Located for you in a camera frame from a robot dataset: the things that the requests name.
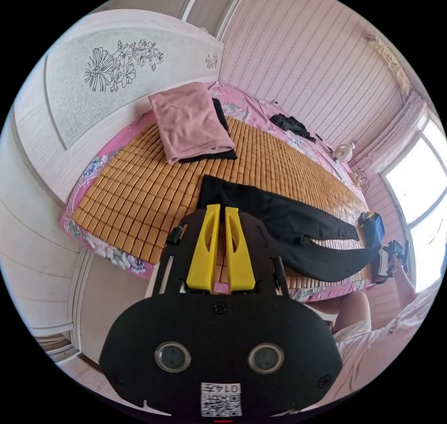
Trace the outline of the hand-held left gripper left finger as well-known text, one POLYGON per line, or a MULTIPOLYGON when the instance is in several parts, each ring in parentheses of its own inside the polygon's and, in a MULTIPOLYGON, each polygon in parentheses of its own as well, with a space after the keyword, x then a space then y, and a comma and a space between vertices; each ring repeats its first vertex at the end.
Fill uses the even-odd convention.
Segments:
POLYGON ((186 286, 213 293, 220 227, 220 205, 207 205, 192 255, 186 286))

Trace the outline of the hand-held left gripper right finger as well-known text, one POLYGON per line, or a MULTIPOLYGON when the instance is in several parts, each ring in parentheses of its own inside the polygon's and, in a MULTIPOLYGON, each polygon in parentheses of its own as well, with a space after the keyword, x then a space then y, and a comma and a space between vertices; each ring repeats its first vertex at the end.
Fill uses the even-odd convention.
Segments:
POLYGON ((253 290, 255 276, 237 208, 225 208, 225 236, 229 290, 253 290))

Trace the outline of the person's right hand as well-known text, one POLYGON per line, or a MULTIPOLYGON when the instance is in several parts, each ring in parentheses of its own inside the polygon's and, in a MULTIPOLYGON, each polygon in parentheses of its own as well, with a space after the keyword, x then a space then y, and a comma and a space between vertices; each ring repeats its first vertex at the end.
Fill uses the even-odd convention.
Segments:
POLYGON ((396 253, 388 255, 386 275, 392 278, 399 270, 403 269, 401 259, 396 253))

